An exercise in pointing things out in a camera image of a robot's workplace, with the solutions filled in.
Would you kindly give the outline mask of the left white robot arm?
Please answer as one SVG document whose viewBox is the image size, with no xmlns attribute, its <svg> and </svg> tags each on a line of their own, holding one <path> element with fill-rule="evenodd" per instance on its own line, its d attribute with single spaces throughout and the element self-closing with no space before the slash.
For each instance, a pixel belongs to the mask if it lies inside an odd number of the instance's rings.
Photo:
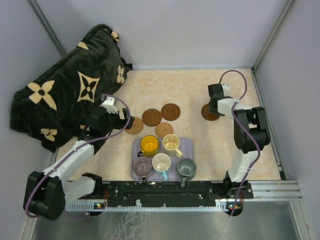
<svg viewBox="0 0 320 240">
<path fill-rule="evenodd" d="M 97 199 L 103 195 L 101 176 L 84 173 L 70 181 L 73 173 L 90 160 L 115 136 L 113 130 L 122 133 L 132 127 L 135 118 L 128 107 L 122 109 L 124 118 L 115 106 L 93 108 L 88 124 L 81 131 L 72 148 L 57 162 L 45 170 L 33 171 L 27 178 L 23 209 L 29 218 L 43 217 L 55 221 L 64 212 L 66 205 L 90 195 Z"/>
</svg>

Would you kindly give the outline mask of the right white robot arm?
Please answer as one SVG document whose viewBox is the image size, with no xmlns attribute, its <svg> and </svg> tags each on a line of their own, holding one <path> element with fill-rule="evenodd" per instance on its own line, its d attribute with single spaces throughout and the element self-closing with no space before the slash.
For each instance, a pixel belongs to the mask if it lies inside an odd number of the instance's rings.
<svg viewBox="0 0 320 240">
<path fill-rule="evenodd" d="M 227 197 L 235 198 L 241 192 L 239 183 L 245 181 L 252 164 L 260 158 L 264 147 L 270 144 L 271 135 L 265 109 L 242 104 L 238 99 L 227 96 L 230 89 L 229 84 L 216 83 L 208 86 L 208 112 L 233 118 L 237 152 L 231 168 L 227 171 L 230 181 L 223 185 L 223 192 Z"/>
</svg>

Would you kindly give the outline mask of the dark brown coaster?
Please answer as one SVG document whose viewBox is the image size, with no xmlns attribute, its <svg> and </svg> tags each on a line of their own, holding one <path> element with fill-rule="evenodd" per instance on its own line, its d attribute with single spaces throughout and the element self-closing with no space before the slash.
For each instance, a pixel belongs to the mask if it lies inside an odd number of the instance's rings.
<svg viewBox="0 0 320 240">
<path fill-rule="evenodd" d="M 161 108 L 161 115 L 167 121 L 175 121 L 180 117 L 181 109 L 174 103 L 167 103 Z"/>
<path fill-rule="evenodd" d="M 147 109 L 142 114 L 142 122 L 148 127 L 155 127 L 162 121 L 161 112 L 157 109 Z"/>
<path fill-rule="evenodd" d="M 203 105 L 203 107 L 201 108 L 201 115 L 202 117 L 207 120 L 207 121 L 216 121 L 220 118 L 220 115 L 218 114 L 213 114 L 209 112 L 209 108 L 210 108 L 210 104 L 207 103 L 205 105 Z"/>
</svg>

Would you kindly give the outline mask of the light cork coaster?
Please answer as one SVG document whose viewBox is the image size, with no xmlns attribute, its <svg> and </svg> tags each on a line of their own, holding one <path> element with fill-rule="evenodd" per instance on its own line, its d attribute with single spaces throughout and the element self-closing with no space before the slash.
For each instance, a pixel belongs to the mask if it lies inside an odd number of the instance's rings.
<svg viewBox="0 0 320 240">
<path fill-rule="evenodd" d="M 154 132 L 158 138 L 163 138 L 166 135 L 173 134 L 174 128 L 167 122 L 161 122 L 155 127 Z"/>
<path fill-rule="evenodd" d="M 125 129 L 125 132 L 129 135 L 137 135 L 139 134 L 144 128 L 144 123 L 141 118 L 136 117 L 132 123 L 130 129 Z"/>
</svg>

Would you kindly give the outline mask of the dark brown coaster top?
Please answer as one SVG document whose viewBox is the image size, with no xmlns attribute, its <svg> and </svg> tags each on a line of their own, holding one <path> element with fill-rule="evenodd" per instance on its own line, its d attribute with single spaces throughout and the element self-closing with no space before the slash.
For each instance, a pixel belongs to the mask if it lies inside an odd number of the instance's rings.
<svg viewBox="0 0 320 240">
<path fill-rule="evenodd" d="M 161 108 L 161 115 L 167 121 L 175 121 L 180 117 L 181 109 L 174 103 L 167 103 Z"/>
</svg>

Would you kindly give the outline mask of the cream yellow mug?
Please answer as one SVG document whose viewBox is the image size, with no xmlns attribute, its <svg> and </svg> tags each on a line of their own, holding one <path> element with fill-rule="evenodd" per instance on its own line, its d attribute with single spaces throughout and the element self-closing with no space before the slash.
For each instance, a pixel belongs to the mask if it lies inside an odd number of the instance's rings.
<svg viewBox="0 0 320 240">
<path fill-rule="evenodd" d="M 180 139 L 174 134 L 168 134 L 162 140 L 164 151 L 168 156 L 182 159 L 183 153 L 179 149 L 180 143 Z"/>
</svg>

